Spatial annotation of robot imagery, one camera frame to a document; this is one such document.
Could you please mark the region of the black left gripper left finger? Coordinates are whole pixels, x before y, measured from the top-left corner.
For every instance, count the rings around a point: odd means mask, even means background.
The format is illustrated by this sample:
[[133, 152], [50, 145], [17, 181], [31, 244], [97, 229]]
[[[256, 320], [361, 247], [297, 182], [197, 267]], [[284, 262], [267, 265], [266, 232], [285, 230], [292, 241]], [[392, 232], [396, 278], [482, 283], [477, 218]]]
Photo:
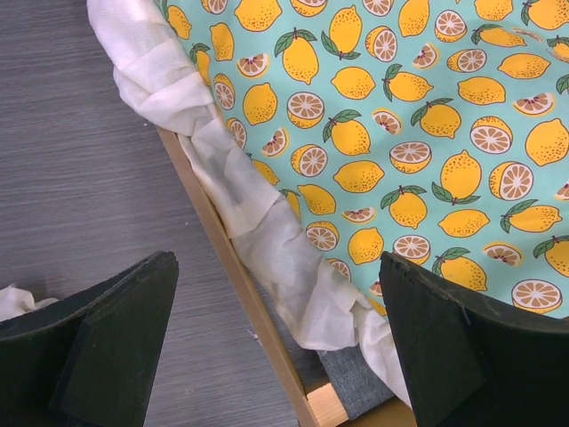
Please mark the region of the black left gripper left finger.
[[3, 426], [142, 426], [179, 278], [172, 252], [1, 323]]

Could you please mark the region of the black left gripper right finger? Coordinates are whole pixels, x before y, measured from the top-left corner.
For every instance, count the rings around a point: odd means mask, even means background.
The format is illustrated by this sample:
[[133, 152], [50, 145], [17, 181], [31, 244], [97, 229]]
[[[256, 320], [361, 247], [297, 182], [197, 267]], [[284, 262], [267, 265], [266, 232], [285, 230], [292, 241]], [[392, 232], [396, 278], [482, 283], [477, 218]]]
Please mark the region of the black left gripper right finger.
[[380, 282], [419, 426], [566, 426], [568, 321], [385, 252]]

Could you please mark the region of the wooden pet bed frame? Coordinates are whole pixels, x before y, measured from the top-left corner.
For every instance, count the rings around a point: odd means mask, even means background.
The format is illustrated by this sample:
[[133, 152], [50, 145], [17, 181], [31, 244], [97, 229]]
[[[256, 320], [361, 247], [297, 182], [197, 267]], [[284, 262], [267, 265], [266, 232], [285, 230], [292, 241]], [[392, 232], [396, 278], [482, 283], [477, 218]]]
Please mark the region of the wooden pet bed frame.
[[259, 336], [260, 344], [297, 416], [298, 425], [414, 426], [412, 409], [397, 398], [389, 399], [350, 421], [330, 382], [312, 388], [303, 385], [252, 276], [239, 260], [219, 215], [184, 154], [179, 137], [161, 127], [156, 130], [252, 328]]

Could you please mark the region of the lemon print pet mattress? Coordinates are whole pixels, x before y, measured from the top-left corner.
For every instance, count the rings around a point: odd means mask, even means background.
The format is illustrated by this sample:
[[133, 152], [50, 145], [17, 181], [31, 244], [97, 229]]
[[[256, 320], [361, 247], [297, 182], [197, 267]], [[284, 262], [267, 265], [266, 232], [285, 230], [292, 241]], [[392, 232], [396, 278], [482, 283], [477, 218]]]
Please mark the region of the lemon print pet mattress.
[[392, 252], [568, 314], [565, 1], [91, 1], [123, 101], [171, 132], [297, 343], [407, 395]]

